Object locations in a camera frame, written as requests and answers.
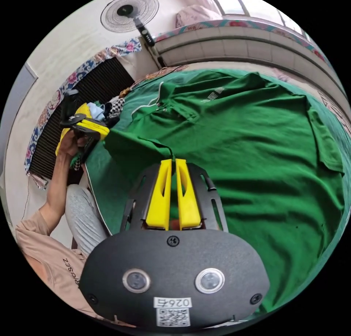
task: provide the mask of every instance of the person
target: person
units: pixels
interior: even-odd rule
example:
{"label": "person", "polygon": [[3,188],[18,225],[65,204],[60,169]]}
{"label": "person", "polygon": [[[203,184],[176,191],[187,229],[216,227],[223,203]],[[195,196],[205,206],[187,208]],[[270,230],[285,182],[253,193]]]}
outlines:
{"label": "person", "polygon": [[[89,190],[75,184],[67,187],[72,158],[84,143],[84,138],[76,140],[73,131],[64,136],[46,202],[16,226],[15,238],[29,265],[57,296],[76,310],[103,320],[92,310],[78,285],[88,255],[109,234]],[[77,249],[69,249],[50,236],[64,214]],[[118,320],[114,323],[132,327]]]}

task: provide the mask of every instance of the gray pants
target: gray pants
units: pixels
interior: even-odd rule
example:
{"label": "gray pants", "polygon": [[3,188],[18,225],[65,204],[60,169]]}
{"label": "gray pants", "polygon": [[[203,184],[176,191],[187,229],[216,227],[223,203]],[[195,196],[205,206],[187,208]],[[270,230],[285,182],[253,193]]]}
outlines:
{"label": "gray pants", "polygon": [[93,195],[79,185],[70,185],[67,188],[65,214],[73,238],[85,255],[88,256],[109,236],[101,221]]}

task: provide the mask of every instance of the label sticker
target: label sticker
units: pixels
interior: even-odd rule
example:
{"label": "label sticker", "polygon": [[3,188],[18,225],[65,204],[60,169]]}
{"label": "label sticker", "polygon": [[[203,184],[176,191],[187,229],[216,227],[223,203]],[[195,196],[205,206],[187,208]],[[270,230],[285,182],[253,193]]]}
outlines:
{"label": "label sticker", "polygon": [[188,327],[189,308],[156,308],[156,323],[160,327]]}
{"label": "label sticker", "polygon": [[191,308],[191,298],[154,297],[154,308]]}

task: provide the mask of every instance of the green t-shirt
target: green t-shirt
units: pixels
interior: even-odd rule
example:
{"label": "green t-shirt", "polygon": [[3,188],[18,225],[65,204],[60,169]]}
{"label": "green t-shirt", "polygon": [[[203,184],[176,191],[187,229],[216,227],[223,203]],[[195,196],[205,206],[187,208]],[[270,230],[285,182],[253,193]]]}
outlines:
{"label": "green t-shirt", "polygon": [[[261,256],[271,283],[261,311],[272,311],[304,282],[338,228],[343,167],[334,139],[306,96],[258,73],[209,70],[183,85],[165,82],[158,102],[105,139],[125,188],[162,159],[206,169],[230,233]],[[175,189],[173,181],[171,217]]]}

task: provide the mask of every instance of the pile of clothes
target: pile of clothes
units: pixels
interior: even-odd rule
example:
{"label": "pile of clothes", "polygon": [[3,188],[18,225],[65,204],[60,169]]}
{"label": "pile of clothes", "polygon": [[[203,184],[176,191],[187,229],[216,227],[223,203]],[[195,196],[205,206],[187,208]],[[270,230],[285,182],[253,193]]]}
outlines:
{"label": "pile of clothes", "polygon": [[[99,101],[85,103],[77,109],[76,113],[83,113],[87,116],[87,118],[103,122],[109,129],[111,129],[120,120],[120,115],[125,102],[124,97],[128,94],[128,92],[128,90],[124,90],[119,96],[112,98],[105,104],[101,104]],[[68,128],[65,128],[62,131],[60,142],[56,148],[56,155],[58,153],[61,140],[68,131]],[[72,159],[71,168],[76,171],[80,169],[81,156],[82,153],[78,152]]]}

